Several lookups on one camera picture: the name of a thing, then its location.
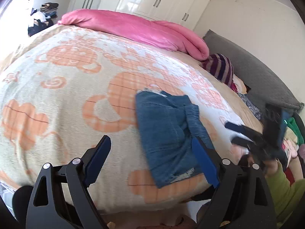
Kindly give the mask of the green sleeved right forearm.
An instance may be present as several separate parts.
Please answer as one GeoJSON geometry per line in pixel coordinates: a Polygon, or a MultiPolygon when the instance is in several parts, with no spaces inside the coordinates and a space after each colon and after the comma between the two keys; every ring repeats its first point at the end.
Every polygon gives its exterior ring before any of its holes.
{"type": "Polygon", "coordinates": [[[280,228],[297,208],[304,195],[304,179],[297,180],[291,185],[281,162],[279,162],[277,173],[271,177],[265,177],[265,179],[274,203],[277,228],[280,228]]]}

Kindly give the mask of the person right hand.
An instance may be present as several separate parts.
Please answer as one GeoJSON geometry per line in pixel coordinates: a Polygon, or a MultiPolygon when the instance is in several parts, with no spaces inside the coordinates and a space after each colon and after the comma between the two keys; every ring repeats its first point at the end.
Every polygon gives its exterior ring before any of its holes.
{"type": "MultiPolygon", "coordinates": [[[[247,161],[248,165],[254,164],[255,162],[251,154],[248,155],[247,161]]],[[[265,177],[271,177],[277,173],[279,168],[279,162],[276,159],[263,161],[263,164],[265,166],[263,171],[265,177]]]]}

